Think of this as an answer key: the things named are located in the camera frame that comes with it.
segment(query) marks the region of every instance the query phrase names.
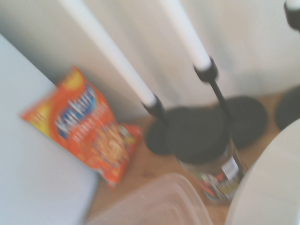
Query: candle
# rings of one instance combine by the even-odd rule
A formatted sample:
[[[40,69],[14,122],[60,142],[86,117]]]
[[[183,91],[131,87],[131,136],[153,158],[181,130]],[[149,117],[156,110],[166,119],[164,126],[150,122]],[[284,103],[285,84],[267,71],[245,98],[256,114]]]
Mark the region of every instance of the candle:
[[[209,55],[179,0],[160,0],[160,2],[195,67],[201,71],[207,70],[211,66]]]
[[[286,0],[286,7],[290,10],[299,10],[300,0]]]
[[[114,65],[141,101],[148,107],[154,106],[156,98],[153,93],[85,3],[82,0],[60,0],[59,2]]]

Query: chip bag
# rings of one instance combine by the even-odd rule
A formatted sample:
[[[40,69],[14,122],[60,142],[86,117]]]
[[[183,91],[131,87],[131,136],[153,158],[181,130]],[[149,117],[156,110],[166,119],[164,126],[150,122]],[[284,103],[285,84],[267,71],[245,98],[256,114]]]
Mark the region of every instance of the chip bag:
[[[120,182],[142,136],[138,126],[117,123],[104,96],[76,67],[21,117],[98,171],[110,187]]]

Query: clear plastic lid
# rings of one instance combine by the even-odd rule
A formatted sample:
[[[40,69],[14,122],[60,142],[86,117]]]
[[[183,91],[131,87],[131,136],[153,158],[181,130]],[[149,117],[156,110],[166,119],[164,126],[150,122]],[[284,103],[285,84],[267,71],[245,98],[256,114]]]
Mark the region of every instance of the clear plastic lid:
[[[170,173],[125,196],[87,225],[212,225],[190,182]]]

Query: jar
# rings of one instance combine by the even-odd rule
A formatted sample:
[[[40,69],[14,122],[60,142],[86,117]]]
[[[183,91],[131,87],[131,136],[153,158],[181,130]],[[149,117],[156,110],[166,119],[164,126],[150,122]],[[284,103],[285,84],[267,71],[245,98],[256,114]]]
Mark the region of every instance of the jar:
[[[184,109],[170,122],[167,143],[181,166],[198,180],[209,200],[230,204],[245,166],[224,117],[208,108]]]

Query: wooden floor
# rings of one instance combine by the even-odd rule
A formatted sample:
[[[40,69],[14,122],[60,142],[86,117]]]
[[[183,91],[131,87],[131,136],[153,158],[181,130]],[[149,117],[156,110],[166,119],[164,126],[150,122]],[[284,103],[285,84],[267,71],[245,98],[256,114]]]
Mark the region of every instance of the wooden floor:
[[[260,97],[258,98],[265,106],[268,112],[268,125],[262,137],[251,146],[240,151],[240,156],[248,168],[259,158],[269,143],[279,134],[280,130],[274,122],[274,109],[282,94]],[[134,121],[142,128],[147,129],[151,124],[152,118]],[[108,189],[104,180],[100,182],[97,188],[94,201],[91,205],[88,218],[101,213],[102,210],[108,208],[118,199],[137,189],[138,187],[150,182],[166,173],[180,173],[184,175],[192,183],[202,198],[206,208],[210,214],[214,225],[223,225],[228,213],[229,206],[214,205],[209,203],[204,197],[197,180],[189,173],[182,169],[177,162],[175,156],[158,156],[148,150],[145,143],[139,146],[132,162],[123,178],[123,181],[116,187],[114,191]]]

